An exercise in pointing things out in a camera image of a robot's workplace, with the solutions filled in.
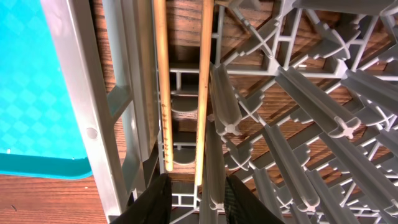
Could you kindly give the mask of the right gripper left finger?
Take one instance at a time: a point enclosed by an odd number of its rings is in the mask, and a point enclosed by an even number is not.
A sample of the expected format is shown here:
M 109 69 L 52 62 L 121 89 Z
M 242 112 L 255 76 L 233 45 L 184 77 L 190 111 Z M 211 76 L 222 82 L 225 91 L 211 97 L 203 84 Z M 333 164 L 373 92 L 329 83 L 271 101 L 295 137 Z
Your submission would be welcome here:
M 111 224 L 169 224 L 171 211 L 172 179 L 163 173 Z

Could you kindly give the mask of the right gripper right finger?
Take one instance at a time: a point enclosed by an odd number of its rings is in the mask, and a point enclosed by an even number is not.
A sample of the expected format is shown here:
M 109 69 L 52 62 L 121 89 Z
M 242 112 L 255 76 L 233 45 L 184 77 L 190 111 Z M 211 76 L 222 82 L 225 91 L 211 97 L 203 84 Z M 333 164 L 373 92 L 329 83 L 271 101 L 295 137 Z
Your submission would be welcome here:
M 224 210 L 228 224 L 284 224 L 235 175 L 225 180 Z

